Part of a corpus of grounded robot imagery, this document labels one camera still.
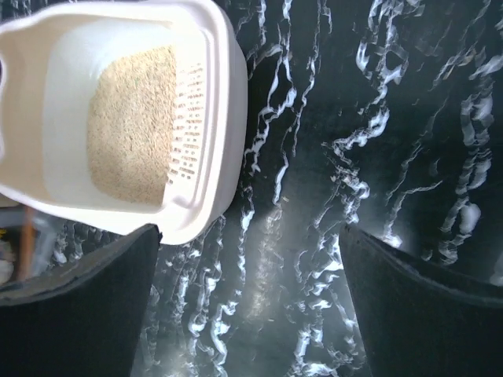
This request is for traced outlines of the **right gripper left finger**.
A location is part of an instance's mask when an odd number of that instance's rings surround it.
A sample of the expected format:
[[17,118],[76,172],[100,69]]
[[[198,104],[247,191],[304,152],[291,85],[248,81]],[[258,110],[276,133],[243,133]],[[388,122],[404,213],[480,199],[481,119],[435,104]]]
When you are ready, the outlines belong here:
[[128,376],[162,235],[147,224],[1,288],[3,376]]

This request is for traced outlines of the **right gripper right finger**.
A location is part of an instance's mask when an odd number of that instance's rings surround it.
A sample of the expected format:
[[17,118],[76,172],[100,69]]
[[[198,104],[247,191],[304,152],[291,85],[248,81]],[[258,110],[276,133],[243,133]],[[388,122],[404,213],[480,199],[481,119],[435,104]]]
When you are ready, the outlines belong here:
[[502,289],[426,262],[355,224],[340,253],[374,376],[500,376]]

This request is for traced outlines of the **cream plastic litter box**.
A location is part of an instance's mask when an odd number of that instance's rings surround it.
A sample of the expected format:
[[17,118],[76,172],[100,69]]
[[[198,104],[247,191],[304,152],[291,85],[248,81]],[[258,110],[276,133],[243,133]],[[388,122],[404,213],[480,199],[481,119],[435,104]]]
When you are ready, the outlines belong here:
[[188,243],[230,205],[247,66],[212,1],[52,5],[1,26],[1,193]]

